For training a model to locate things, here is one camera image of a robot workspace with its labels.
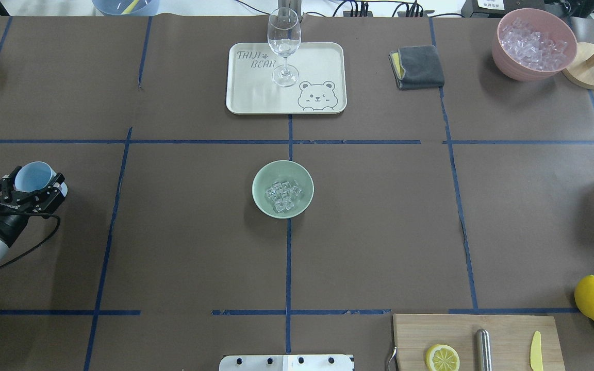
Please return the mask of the light blue plastic cup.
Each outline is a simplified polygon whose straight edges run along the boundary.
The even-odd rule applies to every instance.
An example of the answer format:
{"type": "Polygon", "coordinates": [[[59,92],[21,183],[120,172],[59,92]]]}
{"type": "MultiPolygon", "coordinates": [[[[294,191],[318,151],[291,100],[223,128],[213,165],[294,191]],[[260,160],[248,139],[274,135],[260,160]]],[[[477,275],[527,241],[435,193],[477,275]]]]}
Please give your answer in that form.
{"type": "Polygon", "coordinates": [[[28,163],[21,167],[14,178],[14,189],[18,192],[35,192],[47,186],[58,185],[60,193],[68,196],[68,185],[62,182],[51,182],[57,175],[52,167],[42,161],[28,163]]]}

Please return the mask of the green ceramic bowl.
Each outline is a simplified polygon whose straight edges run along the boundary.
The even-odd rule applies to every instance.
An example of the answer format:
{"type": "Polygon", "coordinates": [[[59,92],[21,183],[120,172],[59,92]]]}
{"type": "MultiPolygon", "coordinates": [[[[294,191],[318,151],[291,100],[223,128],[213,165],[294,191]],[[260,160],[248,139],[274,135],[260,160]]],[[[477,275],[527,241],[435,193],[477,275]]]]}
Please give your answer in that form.
{"type": "Polygon", "coordinates": [[[288,219],[304,212],[311,204],[315,193],[314,181],[310,173],[300,164],[289,160],[278,160],[262,167],[252,183],[252,197],[257,207],[268,216],[288,219]],[[287,213],[276,213],[265,197],[265,190],[276,181],[295,180],[304,195],[297,207],[287,213]]]}

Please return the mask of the ice cubes in green bowl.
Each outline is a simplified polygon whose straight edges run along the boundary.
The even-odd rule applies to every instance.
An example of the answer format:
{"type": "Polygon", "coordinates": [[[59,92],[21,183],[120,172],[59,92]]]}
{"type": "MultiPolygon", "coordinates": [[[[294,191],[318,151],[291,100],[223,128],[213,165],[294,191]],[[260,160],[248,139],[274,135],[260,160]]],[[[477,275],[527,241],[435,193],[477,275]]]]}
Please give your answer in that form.
{"type": "Polygon", "coordinates": [[[276,213],[294,210],[303,195],[302,188],[295,180],[276,181],[265,190],[265,197],[276,213]]]}

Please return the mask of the ice cubes in pink bowl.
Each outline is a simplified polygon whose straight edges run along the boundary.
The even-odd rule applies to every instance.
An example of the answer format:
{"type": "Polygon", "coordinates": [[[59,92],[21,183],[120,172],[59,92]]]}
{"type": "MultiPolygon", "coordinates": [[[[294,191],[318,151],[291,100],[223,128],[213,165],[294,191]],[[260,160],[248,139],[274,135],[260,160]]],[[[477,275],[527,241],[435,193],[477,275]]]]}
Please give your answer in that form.
{"type": "Polygon", "coordinates": [[[512,59],[531,70],[554,71],[570,61],[565,54],[568,42],[552,40],[549,33],[535,30],[531,23],[521,18],[500,26],[498,39],[512,59]]]}

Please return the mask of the pink bowl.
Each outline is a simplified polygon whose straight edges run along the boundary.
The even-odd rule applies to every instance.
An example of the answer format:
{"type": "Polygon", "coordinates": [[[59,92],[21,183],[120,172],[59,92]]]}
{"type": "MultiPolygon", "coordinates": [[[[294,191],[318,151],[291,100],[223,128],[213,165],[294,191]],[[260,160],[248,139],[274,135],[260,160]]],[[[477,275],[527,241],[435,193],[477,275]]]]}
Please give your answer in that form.
{"type": "Polygon", "coordinates": [[[497,30],[493,35],[492,40],[492,58],[496,66],[504,75],[518,81],[536,81],[542,80],[556,73],[570,65],[571,61],[576,55],[576,37],[568,24],[559,19],[556,15],[540,9],[523,8],[512,10],[507,13],[499,22],[497,30]],[[537,31],[544,31],[551,35],[552,40],[563,40],[568,42],[568,49],[565,51],[566,56],[570,59],[566,64],[554,71],[538,71],[531,70],[527,66],[520,65],[516,60],[512,59],[507,52],[504,51],[498,39],[498,30],[500,26],[511,23],[513,19],[521,18],[528,21],[537,31]]]}

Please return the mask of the blue bucket at edge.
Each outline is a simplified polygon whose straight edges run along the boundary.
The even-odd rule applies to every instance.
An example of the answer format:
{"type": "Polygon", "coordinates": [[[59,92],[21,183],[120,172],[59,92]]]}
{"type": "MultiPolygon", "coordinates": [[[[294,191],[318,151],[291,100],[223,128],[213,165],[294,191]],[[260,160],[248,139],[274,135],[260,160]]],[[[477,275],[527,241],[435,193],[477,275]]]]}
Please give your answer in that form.
{"type": "Polygon", "coordinates": [[[96,10],[106,16],[153,16],[161,1],[92,1],[96,10]]]}

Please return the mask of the clear wine glass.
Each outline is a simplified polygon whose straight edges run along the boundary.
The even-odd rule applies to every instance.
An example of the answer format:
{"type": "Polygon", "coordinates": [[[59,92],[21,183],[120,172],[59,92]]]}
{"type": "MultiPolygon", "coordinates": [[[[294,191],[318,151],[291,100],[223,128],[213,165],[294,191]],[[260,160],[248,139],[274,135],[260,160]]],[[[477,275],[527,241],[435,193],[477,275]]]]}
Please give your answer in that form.
{"type": "Polygon", "coordinates": [[[274,68],[272,80],[279,87],[295,85],[299,79],[299,71],[288,63],[300,47],[302,40],[299,16],[289,7],[278,7],[269,15],[267,23],[267,42],[270,49],[283,61],[274,68]]]}

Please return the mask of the cream bear serving tray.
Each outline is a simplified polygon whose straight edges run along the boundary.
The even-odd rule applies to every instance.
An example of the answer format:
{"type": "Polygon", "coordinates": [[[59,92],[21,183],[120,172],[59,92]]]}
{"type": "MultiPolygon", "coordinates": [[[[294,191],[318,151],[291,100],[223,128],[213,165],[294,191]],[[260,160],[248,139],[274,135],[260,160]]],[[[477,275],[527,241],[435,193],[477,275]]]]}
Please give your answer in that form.
{"type": "Polygon", "coordinates": [[[288,59],[299,82],[279,87],[283,60],[267,43],[234,44],[228,55],[226,107],[233,114],[337,114],[347,107],[344,53],[333,42],[307,42],[288,59]]]}

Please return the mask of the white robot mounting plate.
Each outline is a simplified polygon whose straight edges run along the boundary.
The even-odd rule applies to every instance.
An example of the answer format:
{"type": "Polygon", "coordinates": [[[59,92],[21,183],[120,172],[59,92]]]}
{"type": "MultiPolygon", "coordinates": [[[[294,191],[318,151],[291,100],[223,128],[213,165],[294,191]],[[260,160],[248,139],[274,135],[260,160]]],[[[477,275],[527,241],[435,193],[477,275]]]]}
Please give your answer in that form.
{"type": "Polygon", "coordinates": [[[355,370],[355,364],[344,354],[229,355],[219,370],[355,370]]]}

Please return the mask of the grey folded cloth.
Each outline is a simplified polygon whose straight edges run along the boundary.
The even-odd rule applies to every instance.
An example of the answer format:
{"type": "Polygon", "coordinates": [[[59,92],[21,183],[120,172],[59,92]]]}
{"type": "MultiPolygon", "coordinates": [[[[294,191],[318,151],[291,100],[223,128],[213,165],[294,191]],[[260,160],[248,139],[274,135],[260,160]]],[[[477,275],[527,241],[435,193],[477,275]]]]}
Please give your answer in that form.
{"type": "Polygon", "coordinates": [[[434,45],[413,45],[389,52],[400,91],[439,88],[445,84],[439,52],[434,45]]]}

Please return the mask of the halved lemon slice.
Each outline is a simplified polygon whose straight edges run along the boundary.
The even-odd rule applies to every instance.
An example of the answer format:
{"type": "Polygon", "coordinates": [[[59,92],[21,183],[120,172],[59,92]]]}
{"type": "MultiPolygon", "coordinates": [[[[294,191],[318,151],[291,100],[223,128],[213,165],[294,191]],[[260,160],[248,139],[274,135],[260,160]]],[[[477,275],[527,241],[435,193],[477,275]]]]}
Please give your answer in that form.
{"type": "Polygon", "coordinates": [[[455,348],[446,344],[432,345],[426,352],[424,362],[428,370],[459,370],[460,357],[455,348]]]}

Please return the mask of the wooden cutting board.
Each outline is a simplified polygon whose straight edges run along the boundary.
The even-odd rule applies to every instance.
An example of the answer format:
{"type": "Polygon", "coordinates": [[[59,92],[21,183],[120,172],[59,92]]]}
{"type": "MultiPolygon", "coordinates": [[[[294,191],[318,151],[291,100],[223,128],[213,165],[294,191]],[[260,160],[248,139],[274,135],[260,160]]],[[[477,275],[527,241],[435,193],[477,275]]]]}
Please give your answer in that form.
{"type": "Polygon", "coordinates": [[[548,315],[394,314],[399,370],[427,370],[426,353],[436,344],[454,348],[460,370],[477,370],[477,332],[489,333],[493,370],[531,370],[531,341],[541,334],[544,370],[565,370],[555,319],[548,315]]]}

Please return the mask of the yellow plastic knife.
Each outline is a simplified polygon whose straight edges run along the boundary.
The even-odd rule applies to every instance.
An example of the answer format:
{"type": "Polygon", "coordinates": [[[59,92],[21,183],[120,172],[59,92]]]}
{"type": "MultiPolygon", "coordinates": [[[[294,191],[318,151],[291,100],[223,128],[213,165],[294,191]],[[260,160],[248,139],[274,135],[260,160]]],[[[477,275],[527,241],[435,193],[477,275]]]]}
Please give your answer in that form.
{"type": "Polygon", "coordinates": [[[535,331],[531,338],[530,368],[533,371],[543,371],[542,342],[540,331],[535,331]]]}

